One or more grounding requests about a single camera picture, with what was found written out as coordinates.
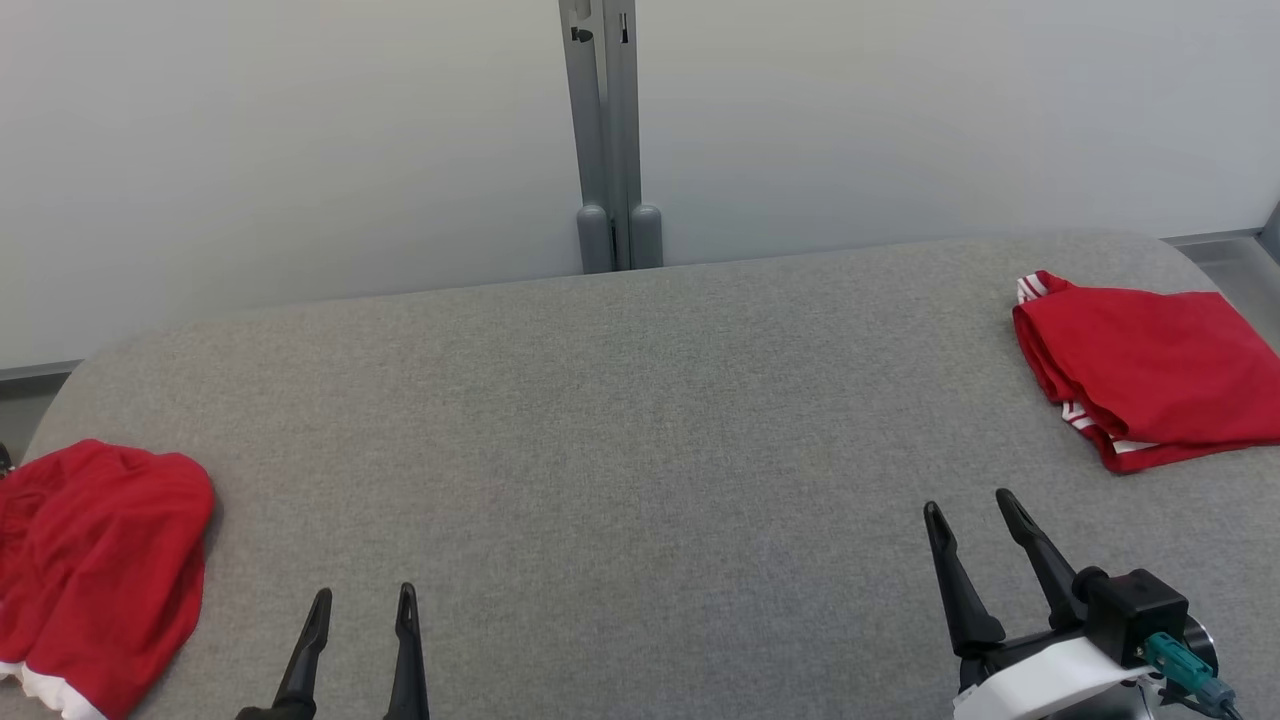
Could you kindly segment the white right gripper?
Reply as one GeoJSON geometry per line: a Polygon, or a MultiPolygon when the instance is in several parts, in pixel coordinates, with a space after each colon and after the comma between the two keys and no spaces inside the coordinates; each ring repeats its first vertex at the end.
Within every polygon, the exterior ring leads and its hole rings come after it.
{"type": "MultiPolygon", "coordinates": [[[[1014,492],[1000,488],[995,497],[1009,534],[1025,552],[1039,583],[1050,628],[1068,632],[1082,626],[1087,606],[1073,593],[1076,573],[1070,562],[1014,492]]],[[[986,660],[1004,648],[1005,629],[987,611],[963,566],[940,505],[925,502],[923,518],[950,642],[961,660],[954,719],[1151,717],[1151,701],[1138,683],[1148,667],[1124,667],[1084,637],[1052,641],[982,676],[986,660]]]]}

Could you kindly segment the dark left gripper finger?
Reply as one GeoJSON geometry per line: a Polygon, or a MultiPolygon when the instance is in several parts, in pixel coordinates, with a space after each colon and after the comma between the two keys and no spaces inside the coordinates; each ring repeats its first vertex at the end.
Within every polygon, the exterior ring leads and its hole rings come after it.
{"type": "Polygon", "coordinates": [[[398,641],[396,671],[387,720],[430,717],[428,680],[422,653],[419,602],[412,583],[402,583],[396,612],[398,641]]]}
{"type": "Polygon", "coordinates": [[[236,715],[237,720],[315,717],[314,692],[317,665],[320,655],[326,647],[330,615],[332,591],[321,588],[310,606],[273,702],[265,708],[244,707],[236,715]]]}

